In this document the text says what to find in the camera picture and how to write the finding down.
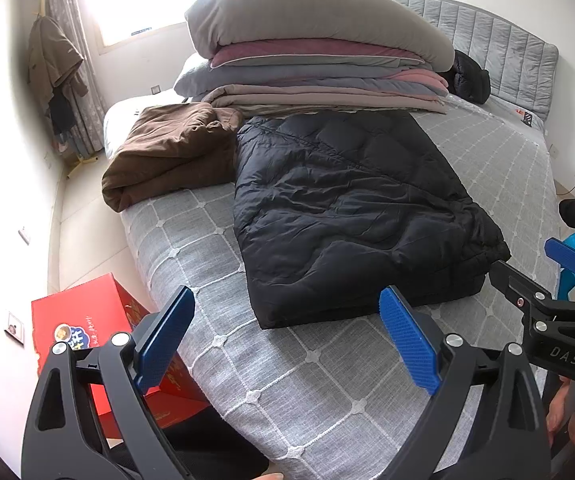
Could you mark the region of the right hand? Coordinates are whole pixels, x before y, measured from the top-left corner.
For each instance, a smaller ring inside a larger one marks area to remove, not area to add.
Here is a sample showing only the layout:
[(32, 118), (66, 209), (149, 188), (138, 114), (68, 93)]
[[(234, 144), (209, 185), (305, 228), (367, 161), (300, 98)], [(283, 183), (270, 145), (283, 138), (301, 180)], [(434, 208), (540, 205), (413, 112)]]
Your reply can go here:
[[(559, 390), (557, 390), (557, 393), (550, 402), (549, 411), (545, 418), (549, 444), (553, 443), (555, 435), (563, 425), (565, 400), (568, 395), (569, 386), (571, 385), (571, 381), (568, 378), (559, 376), (559, 379), (562, 385), (560, 385)], [(575, 412), (572, 414), (571, 420), (568, 423), (568, 433), (569, 440), (571, 440), (575, 446)]]

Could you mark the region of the left hand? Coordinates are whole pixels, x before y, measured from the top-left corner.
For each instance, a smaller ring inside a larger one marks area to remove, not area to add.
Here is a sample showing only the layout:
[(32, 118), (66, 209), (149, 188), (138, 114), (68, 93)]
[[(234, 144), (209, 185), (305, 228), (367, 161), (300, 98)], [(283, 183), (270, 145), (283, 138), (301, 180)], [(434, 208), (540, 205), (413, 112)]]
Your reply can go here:
[(281, 472), (268, 472), (267, 474), (263, 474), (260, 477), (255, 478), (254, 480), (284, 480), (284, 474)]

